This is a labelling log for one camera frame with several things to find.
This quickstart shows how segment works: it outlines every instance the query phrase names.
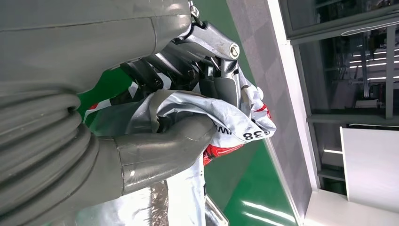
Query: green floor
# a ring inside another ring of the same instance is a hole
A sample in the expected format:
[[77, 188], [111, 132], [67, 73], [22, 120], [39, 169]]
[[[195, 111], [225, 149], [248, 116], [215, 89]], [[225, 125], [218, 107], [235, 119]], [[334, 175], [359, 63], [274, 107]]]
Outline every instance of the green floor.
[[[210, 21], [240, 44], [239, 35], [224, 0], [195, 1], [200, 17]], [[239, 64], [254, 83], [248, 61], [241, 48]], [[81, 114], [92, 104], [127, 89], [131, 80], [121, 69], [104, 72], [96, 87], [80, 95]], [[241, 149], [213, 160], [205, 167], [207, 192], [223, 209], [231, 226], [291, 226], [293, 212], [263, 142], [252, 142]]]

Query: printed number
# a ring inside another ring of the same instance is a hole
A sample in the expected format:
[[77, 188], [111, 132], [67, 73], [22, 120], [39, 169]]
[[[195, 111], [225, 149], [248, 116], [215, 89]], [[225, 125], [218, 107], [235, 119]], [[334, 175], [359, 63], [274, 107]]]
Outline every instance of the printed number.
[[[254, 136], [255, 136], [255, 138], [260, 138], [260, 137], [262, 137], [262, 131], [256, 131], [255, 133], [254, 133]], [[246, 140], [252, 140], [254, 137], [252, 136], [252, 133], [244, 133], [244, 138], [246, 139]]]
[[262, 136], [262, 131], [256, 131], [254, 133], [254, 135], [255, 135], [255, 138], [260, 138]]
[[252, 140], [254, 137], [253, 137], [252, 134], [250, 134], [250, 133], [244, 133], [244, 138], [245, 138], [246, 140]]

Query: bolt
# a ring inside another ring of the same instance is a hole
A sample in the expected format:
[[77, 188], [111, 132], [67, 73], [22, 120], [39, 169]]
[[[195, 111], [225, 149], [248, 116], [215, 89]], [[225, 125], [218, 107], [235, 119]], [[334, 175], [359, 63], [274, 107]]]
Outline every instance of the bolt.
[[156, 79], [155, 80], [155, 87], [158, 88], [158, 89], [163, 88], [162, 82]]
[[194, 72], [194, 70], [189, 70], [189, 71], [188, 71], [188, 78], [189, 78], [190, 80], [193, 80], [193, 79], [195, 78], [195, 72]]
[[193, 17], [199, 18], [200, 17], [200, 11], [197, 9], [195, 6], [190, 7], [191, 15]]
[[237, 59], [239, 56], [239, 47], [236, 43], [230, 45], [230, 57]]

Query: hex bolt head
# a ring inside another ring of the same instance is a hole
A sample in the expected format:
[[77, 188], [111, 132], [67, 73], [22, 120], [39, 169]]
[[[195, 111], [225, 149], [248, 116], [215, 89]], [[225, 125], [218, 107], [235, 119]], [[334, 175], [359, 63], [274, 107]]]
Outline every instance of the hex bolt head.
[[230, 57], [237, 59], [239, 57], [239, 46], [236, 43], [230, 45]]
[[159, 81], [158, 79], [156, 79], [156, 80], [155, 80], [155, 86], [156, 86], [158, 89], [161, 89], [161, 88], [163, 88], [163, 83], [162, 83], [161, 81]]
[[199, 18], [199, 17], [200, 17], [200, 11], [197, 9], [197, 7], [191, 6], [191, 7], [190, 7], [190, 11], [191, 11], [191, 15], [192, 15], [192, 16], [194, 16], [194, 17], [196, 17], [196, 18]]

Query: fluorescent light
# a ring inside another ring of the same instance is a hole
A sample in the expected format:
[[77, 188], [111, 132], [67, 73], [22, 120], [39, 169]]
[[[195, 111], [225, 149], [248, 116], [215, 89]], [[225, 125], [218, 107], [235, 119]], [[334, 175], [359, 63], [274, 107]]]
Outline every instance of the fluorescent light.
[[367, 80], [378, 80], [378, 79], [386, 79], [386, 77], [368, 78]]
[[284, 225], [282, 225], [282, 224], [280, 224], [280, 223], [274, 222], [274, 221], [269, 220], [269, 219], [267, 219], [267, 218], [262, 218], [262, 217], [260, 217], [260, 216], [253, 215], [253, 214], [250, 214], [250, 213], [247, 213], [247, 212], [243, 212], [243, 214], [244, 214], [244, 215], [247, 215], [247, 216], [250, 217], [250, 218], [257, 219], [257, 220], [261, 220], [261, 221], [266, 222], [266, 223], [271, 224], [271, 225], [275, 225], [275, 226], [284, 226]]
[[262, 206], [262, 205], [259, 205], [259, 204], [255, 204], [255, 203], [252, 203], [252, 202], [242, 201], [242, 203], [244, 205], [246, 205], [246, 206], [250, 206], [250, 207], [253, 207], [253, 208], [256, 208], [256, 209], [259, 209], [259, 210], [266, 211], [268, 213], [277, 215], [279, 217], [285, 218], [285, 219], [295, 223], [295, 218], [293, 216], [289, 215], [289, 214], [284, 213], [284, 212], [277, 211], [277, 210], [272, 210], [272, 209], [269, 209], [269, 208], [267, 208], [265, 206]]
[[[366, 67], [379, 66], [379, 65], [386, 65], [386, 63], [379, 63], [379, 64], [366, 65]], [[350, 66], [349, 68], [357, 68], [357, 67], [362, 67], [362, 65]]]
[[383, 54], [383, 53], [386, 53], [386, 51], [381, 51], [381, 52], [376, 52], [376, 53], [374, 53], [374, 54]]
[[[368, 62], [368, 61], [375, 61], [375, 60], [385, 60], [385, 59], [386, 59], [386, 57], [383, 57], [383, 58], [377, 58], [377, 59], [366, 60], [366, 62]], [[360, 62], [361, 62], [361, 60], [349, 61], [349, 63], [360, 63]]]
[[340, 152], [340, 151], [334, 151], [334, 150], [328, 150], [328, 149], [324, 149], [324, 152], [342, 154], [342, 152]]
[[367, 80], [386, 79], [386, 77], [368, 78]]

